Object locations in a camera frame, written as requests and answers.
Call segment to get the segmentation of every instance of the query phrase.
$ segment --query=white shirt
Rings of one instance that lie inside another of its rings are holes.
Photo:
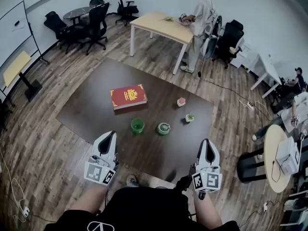
[[[192,32],[195,36],[204,34],[205,26],[211,16],[211,0],[199,0],[194,9],[195,22],[192,23]]]
[[[296,114],[300,116],[300,120],[298,124],[304,123],[305,126],[308,125],[308,93],[303,92],[294,97],[296,103]],[[292,107],[284,110],[281,113],[281,118],[285,128],[287,129],[288,133],[291,132],[294,127],[291,125],[291,118],[292,118]]]

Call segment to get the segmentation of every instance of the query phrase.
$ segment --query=desk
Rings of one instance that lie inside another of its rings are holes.
[[[165,21],[164,18],[166,16],[168,15],[161,12],[154,12],[145,14],[130,22],[130,56],[134,56],[135,54],[135,28],[140,28],[151,32],[151,39],[153,38],[153,33],[173,39],[183,44],[177,63],[175,64],[172,72],[175,75],[185,53],[186,47],[193,38],[193,33],[188,26],[183,26],[175,21]]]
[[[42,89],[42,85],[37,80],[34,80],[33,83],[30,84],[25,75],[21,72],[30,60],[31,57],[25,51],[22,51],[3,74],[4,82],[7,87],[13,82],[17,75],[19,75],[21,80],[28,86],[25,95],[29,102],[31,102],[39,90]]]
[[[255,180],[267,179],[270,187],[276,193],[281,193],[288,185],[290,175],[284,175],[276,162],[276,153],[278,145],[281,141],[287,139],[283,129],[277,125],[272,125],[268,129],[265,140],[264,148],[256,150],[251,153],[244,153],[240,156],[237,163],[237,175],[241,182],[249,183]],[[254,156],[263,154],[264,162],[257,163]],[[257,168],[264,166],[265,175],[256,176]]]
[[[76,25],[75,20],[78,19],[78,21],[80,22],[80,17],[84,14],[89,13],[91,9],[92,9],[91,7],[82,7],[82,8],[79,8],[79,9],[72,10],[72,11],[66,13],[63,16],[63,19],[72,20],[73,24]]]
[[[110,90],[136,84],[142,84],[148,104],[114,111]],[[186,99],[181,108],[177,105],[179,97]],[[187,124],[189,112],[195,120]],[[107,58],[72,94],[57,120],[89,143],[116,131],[121,162],[176,183],[196,162],[200,143],[209,136],[212,112],[212,103],[191,92]],[[139,135],[133,135],[130,128],[136,117],[145,123]],[[171,126],[165,136],[156,132],[161,122]]]
[[[261,83],[262,80],[264,80],[264,78],[266,76],[270,76],[272,79],[274,79],[277,83],[270,89],[268,90],[263,96],[262,98],[265,98],[267,95],[269,95],[272,91],[274,91],[279,85],[281,85],[281,81],[280,78],[278,76],[278,73],[274,67],[274,65],[269,62],[268,60],[265,60],[265,58],[261,57],[259,55],[259,59],[262,61],[264,69],[265,69],[265,73],[264,75],[262,75],[261,77],[259,77],[258,81],[250,88],[250,90],[253,90],[254,88],[256,88],[256,86],[258,84]]]

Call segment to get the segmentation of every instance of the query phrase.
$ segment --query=red book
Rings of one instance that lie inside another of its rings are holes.
[[[110,91],[112,105],[114,110],[131,107],[148,102],[143,86],[135,85],[131,87],[123,87]]]

